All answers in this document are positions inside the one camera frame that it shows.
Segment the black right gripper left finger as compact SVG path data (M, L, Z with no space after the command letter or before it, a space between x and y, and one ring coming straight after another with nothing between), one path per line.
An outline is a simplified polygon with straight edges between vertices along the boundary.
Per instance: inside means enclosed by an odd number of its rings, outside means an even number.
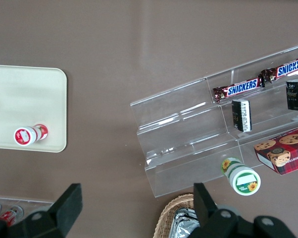
M8 226L0 220L0 238L65 238L83 208L82 187L71 184L46 211L37 211Z

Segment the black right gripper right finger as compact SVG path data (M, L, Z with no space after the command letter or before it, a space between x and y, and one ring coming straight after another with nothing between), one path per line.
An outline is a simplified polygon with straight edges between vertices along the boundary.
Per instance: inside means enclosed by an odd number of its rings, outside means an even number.
M194 184L194 210L200 226L193 238L294 238L281 220L257 216L248 222L229 209L219 209L203 183Z

